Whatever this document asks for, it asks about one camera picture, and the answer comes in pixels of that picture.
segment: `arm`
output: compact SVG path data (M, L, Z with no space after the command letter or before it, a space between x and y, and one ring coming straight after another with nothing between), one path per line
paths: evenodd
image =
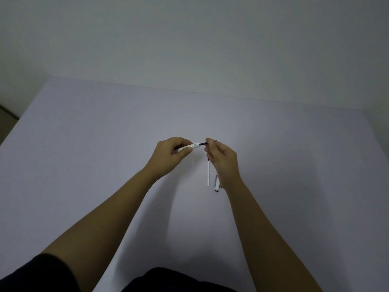
M150 187L192 151L188 147L173 155L173 149L190 144L192 142L181 137L158 142L152 157L141 171L42 253L55 255L65 262L82 292L92 291L115 255Z
M207 138L204 148L231 203L257 291L321 291L315 279L267 219L242 181L236 152Z

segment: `hand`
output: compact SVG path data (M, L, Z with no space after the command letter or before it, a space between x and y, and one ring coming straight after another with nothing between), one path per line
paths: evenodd
M184 148L175 155L173 155L173 150L190 144L192 144L191 141L182 137L172 137L158 142L153 155L144 169L147 169L158 180L171 172L184 157L192 152L193 148Z
M204 151L207 152L208 159L216 169L220 185L227 191L234 184L242 181L236 152L219 141L211 138L205 140L208 144L205 145Z

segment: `dark clothing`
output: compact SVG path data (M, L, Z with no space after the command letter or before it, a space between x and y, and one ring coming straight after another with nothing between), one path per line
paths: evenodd
M27 264L0 280L0 291L59 291L80 292L78 283L68 266L49 254L40 254ZM234 290L197 281L170 269L156 267L134 279L123 292L234 292Z

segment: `left hand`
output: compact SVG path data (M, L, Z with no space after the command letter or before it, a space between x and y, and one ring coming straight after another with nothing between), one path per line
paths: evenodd
M191 141L182 137L172 137L157 143L153 155L145 166L145 169L158 180L171 172L190 152L193 148L187 147L173 155L173 150L179 147L188 146Z

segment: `dark sleeve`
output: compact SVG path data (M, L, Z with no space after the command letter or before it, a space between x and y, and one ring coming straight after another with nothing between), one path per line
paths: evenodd
M71 270L57 257L39 254L0 280L0 291L80 292Z

